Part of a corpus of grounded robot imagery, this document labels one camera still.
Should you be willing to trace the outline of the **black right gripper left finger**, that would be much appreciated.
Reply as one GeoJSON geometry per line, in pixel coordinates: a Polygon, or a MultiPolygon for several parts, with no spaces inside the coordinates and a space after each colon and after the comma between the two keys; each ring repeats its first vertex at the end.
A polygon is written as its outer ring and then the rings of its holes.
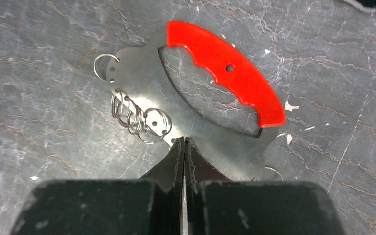
{"type": "Polygon", "coordinates": [[[138,179],[49,180],[28,196],[13,235],[180,235],[184,138],[138,179]]]}

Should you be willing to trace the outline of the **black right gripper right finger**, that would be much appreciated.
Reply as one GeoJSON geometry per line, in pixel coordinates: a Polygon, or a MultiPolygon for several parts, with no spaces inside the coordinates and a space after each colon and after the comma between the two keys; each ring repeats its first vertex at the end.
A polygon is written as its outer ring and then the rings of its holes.
{"type": "Polygon", "coordinates": [[[190,235],[343,235],[333,200],[307,181],[230,181],[185,139],[190,235]]]}

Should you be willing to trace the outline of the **metal key holder red handle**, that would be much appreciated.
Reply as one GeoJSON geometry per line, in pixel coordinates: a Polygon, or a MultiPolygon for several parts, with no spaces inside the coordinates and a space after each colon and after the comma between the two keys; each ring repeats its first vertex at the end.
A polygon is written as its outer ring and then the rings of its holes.
{"type": "Polygon", "coordinates": [[[170,21],[141,47],[109,55],[101,78],[112,92],[111,113],[120,126],[145,144],[191,140],[205,160],[236,181],[280,180],[264,162],[264,152],[285,124],[284,107],[261,72],[232,45],[193,24],[170,21]],[[163,47],[181,47],[194,65],[230,91],[258,116],[258,132],[248,136],[211,122],[183,99],[160,57],[163,47]]]}

